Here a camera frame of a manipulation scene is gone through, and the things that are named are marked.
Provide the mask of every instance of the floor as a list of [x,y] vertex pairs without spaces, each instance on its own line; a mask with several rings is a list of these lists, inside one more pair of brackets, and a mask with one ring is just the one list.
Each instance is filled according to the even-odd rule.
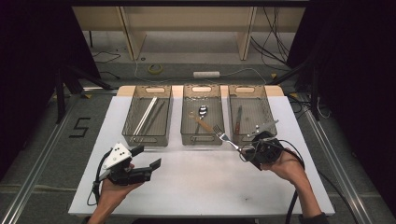
[[[88,32],[84,32],[90,43]],[[254,38],[264,43],[268,34],[255,33]],[[293,34],[282,34],[281,39],[289,48]],[[239,60],[233,33],[148,33],[137,61],[132,61],[126,49],[123,34],[119,32],[92,32],[92,56],[97,62],[102,80],[112,86],[191,82],[218,82],[264,84],[273,76],[282,76],[288,67],[279,61],[264,58],[250,46],[246,61]],[[279,58],[276,40],[270,38],[266,48]],[[161,64],[163,72],[154,77],[148,74],[148,65]],[[193,71],[220,71],[220,79],[196,80]],[[294,92],[296,77],[280,84],[283,92]],[[66,93],[67,116],[60,125],[57,119],[56,97],[49,99],[45,114],[40,118],[35,132],[26,144],[26,149],[14,161],[0,182],[0,214],[2,219],[10,211],[16,211],[13,223],[80,223],[81,217],[70,216],[67,211],[73,201],[92,146],[99,133],[106,109],[115,91],[100,91],[91,82],[81,80],[86,88],[83,95]],[[305,92],[295,93],[300,101],[308,101]],[[396,223],[381,196],[365,174],[359,161],[353,156],[342,130],[325,99],[318,105],[320,121],[312,118],[308,108],[290,98],[296,118],[303,132],[312,158],[325,176],[322,182],[336,211],[329,217],[331,223],[353,223],[351,212],[333,183],[345,195],[359,223]],[[84,137],[75,130],[76,122],[89,127]],[[166,220],[186,223],[187,220]],[[217,220],[217,223],[283,223],[284,217],[261,217],[257,220]],[[107,223],[131,223],[128,217],[111,217]],[[159,219],[155,223],[165,223]],[[293,217],[291,223],[298,223]]]

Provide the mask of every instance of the gray floor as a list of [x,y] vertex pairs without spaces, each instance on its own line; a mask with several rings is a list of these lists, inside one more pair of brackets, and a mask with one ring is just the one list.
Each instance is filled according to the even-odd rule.
[[[85,32],[84,34],[88,41],[88,33]],[[272,79],[271,74],[282,76],[285,73],[265,66],[260,53],[253,48],[250,48],[247,60],[240,61],[235,36],[231,33],[149,33],[137,62],[130,60],[122,34],[93,32],[92,35],[92,54],[104,51],[94,56],[94,59],[98,62],[99,71],[103,72],[102,79],[115,87],[208,81],[222,84],[263,84],[262,79],[267,82],[270,81]],[[254,36],[259,42],[263,43],[266,34],[254,34]],[[282,40],[288,47],[292,39],[293,34],[282,35]],[[274,40],[270,41],[268,49],[277,52]],[[115,57],[119,58],[105,63]],[[274,60],[266,59],[265,62],[278,68],[286,68]],[[154,63],[162,64],[164,67],[163,72],[156,77],[150,75],[147,71],[148,66]],[[197,80],[192,79],[193,71],[220,71],[222,75],[240,72],[217,79]],[[294,91],[295,78],[281,84],[284,92]],[[87,88],[95,88],[88,81],[81,80],[81,83]],[[68,110],[69,117],[52,146],[45,167],[38,174],[32,194],[28,197],[26,204],[22,205],[23,209],[18,216],[18,223],[80,223],[80,217],[68,215],[68,207],[73,201],[79,180],[91,155],[96,136],[113,95],[115,95],[115,92],[90,91],[84,97],[71,95],[70,98],[66,99],[68,106],[73,105],[73,107]],[[297,104],[292,104],[292,106],[295,111],[300,109]],[[329,111],[325,108],[322,113],[327,115]],[[308,115],[309,112],[305,112],[304,108],[303,111],[296,113],[305,142],[317,168],[340,189],[342,186],[334,174],[332,165],[313,130]],[[72,134],[82,133],[81,130],[74,130],[78,118],[90,118],[80,123],[80,126],[89,129],[83,138],[70,138]],[[35,167],[37,159],[41,158],[40,153],[42,153],[43,148],[49,147],[48,140],[51,138],[52,131],[59,128],[55,124],[56,119],[56,98],[51,98],[45,113],[35,127],[35,132],[32,133],[26,144],[26,149],[20,153],[0,183],[0,215],[2,218],[6,215],[26,178],[32,172],[32,167]],[[322,117],[319,124],[323,127],[337,157],[345,168],[347,177],[351,180],[352,187],[357,191],[371,223],[396,223],[395,218],[384,204],[359,161],[353,157],[348,142],[336,120],[330,115],[327,119]],[[336,210],[335,215],[329,217],[330,222],[353,223],[352,216],[340,196],[326,180],[322,179],[322,181]],[[187,220],[167,221],[187,223]],[[224,223],[251,223],[252,221],[243,219],[222,220]],[[284,217],[260,218],[259,221],[261,224],[283,223]],[[107,223],[131,223],[131,219],[128,217],[111,217]],[[165,223],[165,220],[157,220],[155,223]],[[296,217],[293,218],[292,223],[298,223]]]

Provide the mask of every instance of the white tabletop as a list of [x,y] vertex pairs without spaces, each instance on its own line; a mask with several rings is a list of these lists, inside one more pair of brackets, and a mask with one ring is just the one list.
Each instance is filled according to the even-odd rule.
[[[90,215],[95,206],[87,199],[100,160],[118,142],[132,97],[113,97],[90,160],[78,186],[69,214]],[[334,214],[287,97],[268,98],[277,138],[291,142],[304,158],[306,172],[321,210]],[[228,98],[222,97],[224,126],[230,134]],[[168,147],[146,147],[133,159],[135,167],[146,167],[162,158],[151,180],[132,191],[113,215],[131,217],[265,217],[285,215],[294,187],[272,172],[259,171],[242,162],[227,143],[221,146],[183,146],[180,135],[182,98],[175,97]],[[299,202],[293,214],[301,214]]]

